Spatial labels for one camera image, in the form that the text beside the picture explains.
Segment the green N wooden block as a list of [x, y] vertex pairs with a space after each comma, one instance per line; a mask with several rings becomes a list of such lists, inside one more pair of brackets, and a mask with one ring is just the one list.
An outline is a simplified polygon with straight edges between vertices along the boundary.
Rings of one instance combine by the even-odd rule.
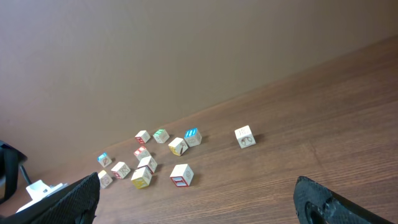
[[156, 140], [157, 143], [163, 144], [169, 139], [169, 134], [165, 129], [158, 129], [154, 134], [153, 134], [154, 139]]

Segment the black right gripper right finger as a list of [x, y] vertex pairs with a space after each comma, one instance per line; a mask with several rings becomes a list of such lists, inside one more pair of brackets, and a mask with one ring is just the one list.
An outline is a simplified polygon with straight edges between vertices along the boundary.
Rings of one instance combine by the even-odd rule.
[[306, 176], [298, 177], [293, 199], [301, 224], [392, 224]]

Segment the blue letter wooden block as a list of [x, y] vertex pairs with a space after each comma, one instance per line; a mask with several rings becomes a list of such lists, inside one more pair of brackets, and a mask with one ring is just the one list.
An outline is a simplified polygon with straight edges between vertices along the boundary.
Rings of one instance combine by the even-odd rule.
[[102, 167], [107, 167], [113, 162], [106, 152], [99, 155], [97, 157], [97, 161], [101, 164]]

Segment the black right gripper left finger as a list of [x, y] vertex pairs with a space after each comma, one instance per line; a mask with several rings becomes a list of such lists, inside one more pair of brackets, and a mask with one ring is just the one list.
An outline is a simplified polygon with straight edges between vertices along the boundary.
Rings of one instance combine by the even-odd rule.
[[92, 224], [100, 200], [100, 180], [94, 172], [49, 197], [1, 218], [1, 224]]

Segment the blue H wooden block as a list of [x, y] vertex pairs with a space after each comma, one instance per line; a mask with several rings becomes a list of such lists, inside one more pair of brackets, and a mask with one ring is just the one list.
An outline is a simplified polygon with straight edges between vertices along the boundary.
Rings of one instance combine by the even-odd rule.
[[201, 144], [202, 136], [198, 128], [193, 128], [186, 131], [184, 140], [187, 142], [189, 147], [194, 147]]

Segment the red X wooden block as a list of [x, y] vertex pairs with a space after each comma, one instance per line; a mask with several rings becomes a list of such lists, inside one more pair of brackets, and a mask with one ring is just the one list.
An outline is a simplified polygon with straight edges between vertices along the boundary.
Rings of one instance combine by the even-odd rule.
[[139, 144], [145, 144], [150, 139], [150, 134], [146, 130], [142, 130], [134, 138]]

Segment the yellow edged K block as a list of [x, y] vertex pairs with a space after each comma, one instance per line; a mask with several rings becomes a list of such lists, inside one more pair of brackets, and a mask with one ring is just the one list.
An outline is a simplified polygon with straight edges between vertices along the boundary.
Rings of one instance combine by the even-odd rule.
[[131, 181], [137, 189], [142, 189], [150, 185], [152, 174], [147, 167], [141, 167], [134, 171]]

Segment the red edged white block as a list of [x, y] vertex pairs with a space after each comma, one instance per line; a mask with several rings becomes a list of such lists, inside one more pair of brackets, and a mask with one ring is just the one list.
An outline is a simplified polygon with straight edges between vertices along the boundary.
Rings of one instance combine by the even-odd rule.
[[176, 187], [189, 187], [194, 173], [188, 164], [178, 164], [174, 167], [170, 179]]

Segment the plain white wooden block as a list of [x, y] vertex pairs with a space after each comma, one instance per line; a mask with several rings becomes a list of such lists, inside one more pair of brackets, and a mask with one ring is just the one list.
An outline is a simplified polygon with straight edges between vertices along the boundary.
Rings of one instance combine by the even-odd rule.
[[140, 163], [137, 168], [140, 169], [142, 167], [148, 168], [150, 170], [151, 174], [154, 174], [155, 170], [157, 168], [157, 163], [152, 156], [147, 156], [140, 160]]

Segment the yellow top wooden block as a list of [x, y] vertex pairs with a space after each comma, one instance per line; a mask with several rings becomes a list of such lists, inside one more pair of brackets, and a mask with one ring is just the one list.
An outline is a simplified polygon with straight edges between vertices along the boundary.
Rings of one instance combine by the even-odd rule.
[[105, 189], [110, 183], [113, 182], [112, 177], [105, 170], [102, 170], [98, 173], [98, 178], [100, 182], [100, 187], [102, 189]]

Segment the yellow edged picture block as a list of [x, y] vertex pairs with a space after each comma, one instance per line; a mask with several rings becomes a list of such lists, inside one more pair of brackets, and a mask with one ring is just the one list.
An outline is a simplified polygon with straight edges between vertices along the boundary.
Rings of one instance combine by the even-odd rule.
[[168, 147], [177, 156], [181, 156], [189, 148], [183, 138], [175, 138], [169, 143]]

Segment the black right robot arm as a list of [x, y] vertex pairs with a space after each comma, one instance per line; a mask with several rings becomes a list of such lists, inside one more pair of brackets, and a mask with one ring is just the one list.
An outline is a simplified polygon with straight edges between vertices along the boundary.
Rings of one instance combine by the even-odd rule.
[[[25, 175], [27, 156], [5, 142], [1, 143], [1, 202], [17, 190], [18, 175]], [[56, 191], [31, 207], [1, 223], [91, 224], [100, 200], [100, 179], [94, 172]], [[297, 179], [295, 210], [300, 223], [387, 223], [387, 220], [360, 207], [306, 176]]]

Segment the red edged picture block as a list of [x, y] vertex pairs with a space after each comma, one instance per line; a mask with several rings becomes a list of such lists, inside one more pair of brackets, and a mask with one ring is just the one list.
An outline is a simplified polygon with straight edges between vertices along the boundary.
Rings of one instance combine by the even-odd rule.
[[130, 168], [125, 162], [118, 162], [112, 169], [111, 172], [117, 179], [124, 179], [129, 173]]

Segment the red I wooden block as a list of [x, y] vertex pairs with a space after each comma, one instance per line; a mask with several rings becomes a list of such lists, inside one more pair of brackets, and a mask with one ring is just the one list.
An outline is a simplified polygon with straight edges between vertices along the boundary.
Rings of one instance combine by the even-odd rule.
[[150, 156], [150, 152], [145, 146], [141, 146], [134, 151], [134, 155], [136, 156], [137, 160], [140, 161], [141, 159]]

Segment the blue edged K block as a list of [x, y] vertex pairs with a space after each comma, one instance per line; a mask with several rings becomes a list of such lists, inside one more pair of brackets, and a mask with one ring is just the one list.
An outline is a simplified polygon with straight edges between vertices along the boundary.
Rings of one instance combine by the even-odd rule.
[[248, 125], [236, 129], [234, 133], [236, 135], [236, 139], [238, 140], [241, 149], [255, 145], [256, 141]]

